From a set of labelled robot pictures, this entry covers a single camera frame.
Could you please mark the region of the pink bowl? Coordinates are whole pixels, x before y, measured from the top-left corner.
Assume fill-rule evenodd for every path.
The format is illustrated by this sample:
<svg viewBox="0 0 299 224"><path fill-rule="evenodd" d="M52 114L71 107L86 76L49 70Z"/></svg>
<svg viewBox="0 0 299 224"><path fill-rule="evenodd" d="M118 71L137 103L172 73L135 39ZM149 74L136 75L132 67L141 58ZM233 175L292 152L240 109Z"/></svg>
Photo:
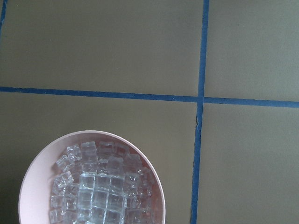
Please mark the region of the pink bowl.
<svg viewBox="0 0 299 224"><path fill-rule="evenodd" d="M128 140L104 131L84 130L64 135L48 144L30 164L21 184L18 213L21 224L48 224L50 193L59 169L54 166L67 146L100 140L112 140L129 147L130 152L140 155L143 166L149 168L155 178L153 186L154 222L164 224L166 220L165 197L156 170L144 153Z"/></svg>

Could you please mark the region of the clear ice cubes pile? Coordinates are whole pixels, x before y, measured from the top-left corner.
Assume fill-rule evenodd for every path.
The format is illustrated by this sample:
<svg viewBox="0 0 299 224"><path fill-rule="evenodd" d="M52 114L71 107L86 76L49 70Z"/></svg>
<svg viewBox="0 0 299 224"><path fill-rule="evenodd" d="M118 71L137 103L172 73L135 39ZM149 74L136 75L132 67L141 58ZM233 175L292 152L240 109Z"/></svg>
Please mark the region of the clear ice cubes pile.
<svg viewBox="0 0 299 224"><path fill-rule="evenodd" d="M152 171L113 141L68 146L56 161L52 224L152 224Z"/></svg>

